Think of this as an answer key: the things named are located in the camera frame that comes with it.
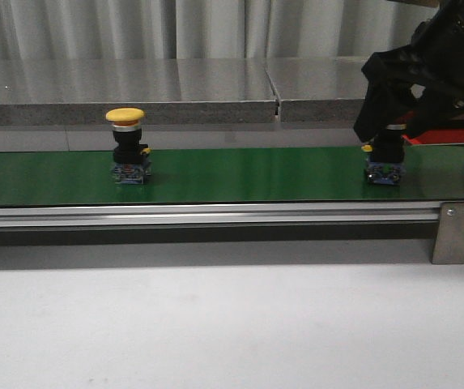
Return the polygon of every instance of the aluminum rail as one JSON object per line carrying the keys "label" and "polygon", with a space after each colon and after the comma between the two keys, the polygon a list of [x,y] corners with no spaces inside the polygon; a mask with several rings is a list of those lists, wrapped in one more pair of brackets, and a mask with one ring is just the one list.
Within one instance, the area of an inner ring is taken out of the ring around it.
{"label": "aluminum rail", "polygon": [[441,207],[439,201],[18,207],[0,208],[0,228],[434,222]]}

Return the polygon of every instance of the red object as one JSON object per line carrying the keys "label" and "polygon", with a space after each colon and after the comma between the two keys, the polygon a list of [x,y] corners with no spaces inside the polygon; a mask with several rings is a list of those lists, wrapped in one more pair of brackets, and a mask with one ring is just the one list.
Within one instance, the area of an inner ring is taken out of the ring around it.
{"label": "red object", "polygon": [[402,115],[400,118],[397,118],[394,120],[393,124],[406,124],[408,123],[413,117],[415,116],[414,111],[408,111],[404,115]]}
{"label": "red object", "polygon": [[464,143],[464,128],[455,130],[430,130],[417,138],[409,139],[411,144]]}

